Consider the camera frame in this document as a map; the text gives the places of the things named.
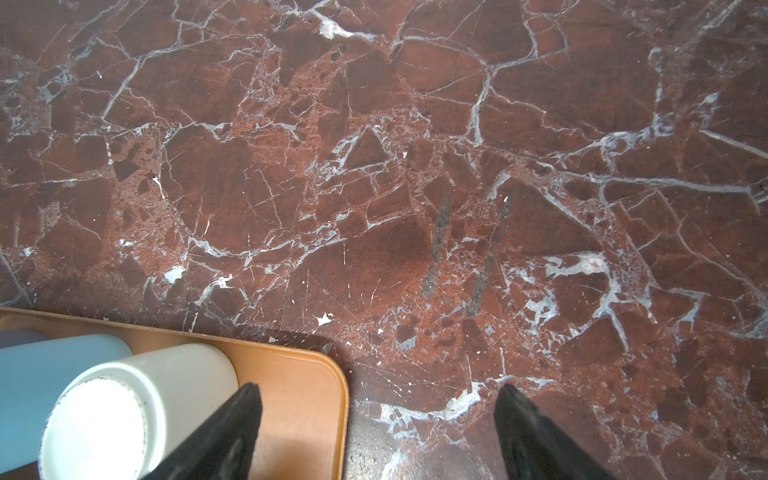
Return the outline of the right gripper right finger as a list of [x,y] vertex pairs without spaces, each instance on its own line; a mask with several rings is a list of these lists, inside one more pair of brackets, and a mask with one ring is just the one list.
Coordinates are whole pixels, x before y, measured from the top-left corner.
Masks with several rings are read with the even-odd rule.
[[613,477],[512,385],[498,393],[494,424],[510,479]]

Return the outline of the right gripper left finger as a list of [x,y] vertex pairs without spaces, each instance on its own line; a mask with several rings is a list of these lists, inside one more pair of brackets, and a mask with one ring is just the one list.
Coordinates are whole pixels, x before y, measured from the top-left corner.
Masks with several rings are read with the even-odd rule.
[[244,384],[144,479],[248,478],[262,414],[259,387]]

